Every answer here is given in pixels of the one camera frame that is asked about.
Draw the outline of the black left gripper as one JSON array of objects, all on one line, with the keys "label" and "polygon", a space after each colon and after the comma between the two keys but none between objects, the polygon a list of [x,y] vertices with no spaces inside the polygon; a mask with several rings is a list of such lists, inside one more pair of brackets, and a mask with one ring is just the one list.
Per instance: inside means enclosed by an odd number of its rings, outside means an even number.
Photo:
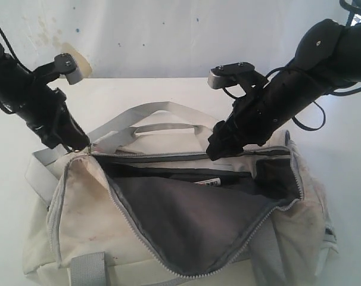
[{"label": "black left gripper", "polygon": [[32,73],[22,68],[0,69],[0,109],[22,118],[48,148],[62,144],[83,150],[90,144],[70,114],[65,94],[36,83]]}]

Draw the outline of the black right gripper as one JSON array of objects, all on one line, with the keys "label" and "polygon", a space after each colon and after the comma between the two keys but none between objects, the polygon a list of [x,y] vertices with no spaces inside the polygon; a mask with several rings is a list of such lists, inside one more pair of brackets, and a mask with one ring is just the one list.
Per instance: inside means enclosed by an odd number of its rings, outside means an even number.
[{"label": "black right gripper", "polygon": [[234,102],[230,116],[214,126],[206,154],[216,161],[243,153],[248,144],[264,145],[274,131],[314,100],[312,78],[280,71],[266,86]]}]

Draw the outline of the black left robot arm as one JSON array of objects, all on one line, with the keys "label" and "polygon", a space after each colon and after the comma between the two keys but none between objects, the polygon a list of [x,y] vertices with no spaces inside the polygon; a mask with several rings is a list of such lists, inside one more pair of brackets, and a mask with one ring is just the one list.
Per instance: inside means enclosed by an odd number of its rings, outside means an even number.
[{"label": "black left robot arm", "polygon": [[61,144],[66,149],[82,150],[90,143],[87,134],[70,114],[65,93],[48,86],[61,75],[71,85],[83,79],[70,54],[60,54],[53,62],[28,72],[0,44],[0,109],[22,118],[50,149]]}]

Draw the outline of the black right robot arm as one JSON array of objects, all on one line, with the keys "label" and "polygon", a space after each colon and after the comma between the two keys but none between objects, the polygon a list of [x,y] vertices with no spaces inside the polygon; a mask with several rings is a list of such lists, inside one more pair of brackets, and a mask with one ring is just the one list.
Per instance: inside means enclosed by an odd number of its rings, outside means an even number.
[{"label": "black right robot arm", "polygon": [[344,97],[361,92],[361,23],[346,27],[326,19],[301,39],[294,58],[262,75],[247,62],[210,70],[208,85],[227,90],[240,86],[226,120],[208,139],[212,160],[237,155],[246,145],[262,146],[274,131],[323,95]]}]

